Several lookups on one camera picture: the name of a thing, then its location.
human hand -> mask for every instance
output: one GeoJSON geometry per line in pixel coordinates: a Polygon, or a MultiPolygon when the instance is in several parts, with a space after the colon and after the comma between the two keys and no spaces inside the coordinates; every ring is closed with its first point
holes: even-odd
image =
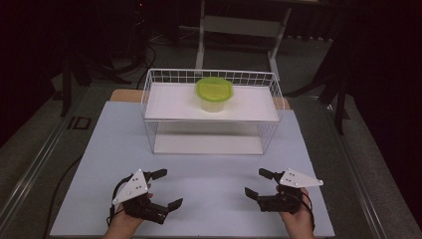
{"type": "MultiPolygon", "coordinates": [[[[309,195],[305,188],[301,188],[301,191],[304,194],[309,195]]],[[[302,201],[306,205],[310,205],[310,200],[305,195],[302,196],[302,201]]],[[[279,214],[292,239],[315,238],[311,214],[304,205],[301,204],[299,211],[293,215],[290,212],[279,212],[279,214]]]]}
{"type": "MultiPolygon", "coordinates": [[[[148,198],[152,196],[152,193],[147,194],[148,198]]],[[[119,205],[103,239],[130,239],[142,222],[143,219],[141,218],[127,215],[124,212],[123,206],[119,205]]]]}

wire basket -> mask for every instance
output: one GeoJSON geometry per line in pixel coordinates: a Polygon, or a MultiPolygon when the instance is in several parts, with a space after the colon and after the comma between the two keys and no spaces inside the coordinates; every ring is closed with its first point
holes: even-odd
{"type": "Polygon", "coordinates": [[[277,122],[250,122],[257,126],[263,153],[269,146],[272,136],[280,123],[285,109],[282,91],[279,80],[274,73],[268,72],[245,72],[245,71],[224,71],[224,70],[184,70],[184,69],[150,69],[146,76],[142,99],[141,114],[145,122],[149,143],[154,151],[154,145],[157,135],[159,119],[150,120],[145,118],[146,110],[153,83],[177,83],[177,84],[195,84],[199,80],[207,77],[218,77],[230,81],[233,87],[266,87],[273,98],[274,108],[277,111],[277,122]]]}

white table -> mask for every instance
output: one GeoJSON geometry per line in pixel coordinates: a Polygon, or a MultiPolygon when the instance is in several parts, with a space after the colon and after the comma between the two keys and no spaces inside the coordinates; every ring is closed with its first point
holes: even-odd
{"type": "MultiPolygon", "coordinates": [[[[116,184],[139,168],[168,169],[152,182],[152,201],[160,205],[184,198],[163,225],[144,222],[136,237],[287,237],[276,212],[261,212],[244,194],[247,186],[274,195],[276,182],[258,174],[264,167],[288,167],[315,176],[297,119],[284,113],[265,155],[153,154],[139,103],[108,102],[52,228],[52,236],[92,237],[106,232],[106,218],[116,184]]],[[[333,236],[318,187],[309,188],[317,237],[333,236]]]]}

black cable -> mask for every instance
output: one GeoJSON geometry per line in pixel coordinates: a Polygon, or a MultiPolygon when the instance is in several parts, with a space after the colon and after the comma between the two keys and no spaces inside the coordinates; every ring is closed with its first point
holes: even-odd
{"type": "Polygon", "coordinates": [[[56,185],[56,188],[53,192],[53,198],[50,202],[50,208],[49,208],[49,212],[48,212],[48,217],[47,217],[47,221],[46,221],[46,227],[44,229],[44,234],[43,234],[43,238],[47,238],[47,234],[49,232],[49,228],[50,228],[50,219],[52,216],[52,211],[53,211],[53,207],[54,207],[54,202],[56,200],[56,196],[57,196],[57,192],[59,191],[60,185],[63,182],[63,179],[65,179],[65,176],[68,174],[68,172],[82,159],[82,155],[78,157],[77,160],[75,160],[69,167],[68,169],[66,169],[65,173],[63,173],[62,177],[59,179],[59,182],[56,185]]]}
{"type": "Polygon", "coordinates": [[[135,73],[139,72],[142,68],[146,68],[146,66],[144,67],[144,66],[139,65],[139,67],[137,67],[137,69],[135,69],[135,70],[134,70],[134,71],[132,71],[131,73],[128,73],[128,74],[126,74],[126,75],[124,75],[124,76],[121,76],[121,77],[122,77],[123,79],[124,79],[124,78],[127,78],[127,77],[130,77],[130,76],[134,75],[135,73]]]}
{"type": "MultiPolygon", "coordinates": [[[[114,191],[112,192],[112,198],[111,198],[111,200],[113,200],[113,199],[115,199],[115,197],[117,196],[117,192],[118,192],[118,189],[124,184],[124,183],[126,183],[126,182],[129,182],[130,181],[130,179],[133,177],[133,174],[131,174],[130,176],[128,176],[128,177],[126,177],[126,178],[124,178],[124,179],[122,179],[118,184],[117,184],[117,186],[114,188],[114,191]]],[[[118,213],[114,213],[114,204],[112,204],[111,203],[111,207],[109,208],[109,217],[106,219],[106,224],[107,224],[107,226],[109,226],[110,224],[111,224],[111,222],[112,222],[112,219],[118,214],[118,213]]]]}
{"type": "MultiPolygon", "coordinates": [[[[146,28],[146,27],[142,27],[142,24],[145,22],[145,19],[142,17],[142,14],[141,14],[141,9],[140,9],[141,4],[140,4],[139,0],[136,0],[135,2],[136,3],[134,3],[134,1],[133,1],[135,6],[132,6],[132,7],[135,7],[136,10],[133,11],[133,21],[131,22],[129,40],[128,40],[126,52],[124,53],[125,58],[127,57],[130,46],[132,45],[131,39],[132,39],[133,32],[135,32],[135,34],[142,35],[142,28],[143,28],[143,30],[144,30],[144,28],[146,28]]],[[[138,68],[136,70],[136,72],[139,71],[142,68],[141,64],[143,63],[142,54],[138,53],[137,56],[133,56],[131,60],[132,60],[132,63],[129,64],[128,66],[121,67],[121,68],[118,68],[118,69],[110,69],[110,68],[107,68],[107,69],[109,71],[115,73],[115,74],[127,73],[127,72],[134,70],[136,68],[138,68]]]]}
{"type": "Polygon", "coordinates": [[[313,213],[313,202],[311,201],[311,198],[304,192],[302,192],[302,195],[304,195],[309,201],[310,201],[310,205],[307,205],[302,199],[297,198],[296,196],[292,195],[291,193],[283,193],[284,196],[290,196],[292,198],[294,198],[297,202],[299,202],[301,205],[303,205],[308,213],[311,216],[311,224],[313,227],[313,231],[316,229],[316,225],[315,225],[315,219],[314,219],[314,213],[313,213]]]}
{"type": "MultiPolygon", "coordinates": [[[[134,11],[133,12],[133,19],[132,19],[132,21],[130,23],[130,25],[131,25],[130,26],[130,34],[129,34],[129,39],[128,39],[128,43],[127,43],[126,52],[124,53],[124,57],[125,58],[127,57],[128,51],[130,49],[130,45],[132,44],[131,38],[132,38],[133,32],[141,31],[141,29],[137,26],[137,24],[140,24],[144,20],[142,18],[141,14],[140,14],[140,4],[139,4],[139,1],[137,0],[136,2],[137,2],[137,4],[135,4],[135,5],[136,5],[137,11],[134,11]]],[[[97,19],[100,22],[100,26],[102,27],[105,23],[104,23],[103,18],[101,16],[98,3],[96,2],[95,5],[96,5],[96,11],[97,11],[96,12],[97,13],[97,19]]],[[[131,12],[131,8],[128,7],[127,8],[127,11],[128,12],[131,12]]],[[[117,69],[112,69],[112,68],[109,68],[109,67],[106,67],[106,66],[103,66],[103,65],[101,65],[101,67],[104,68],[105,71],[110,72],[112,74],[121,74],[121,73],[126,73],[128,71],[131,71],[131,70],[135,69],[137,66],[139,66],[141,64],[141,62],[142,62],[142,57],[140,56],[140,54],[138,54],[138,56],[134,56],[132,58],[132,63],[130,63],[127,66],[124,66],[124,67],[121,67],[121,68],[117,68],[117,69]]]]}

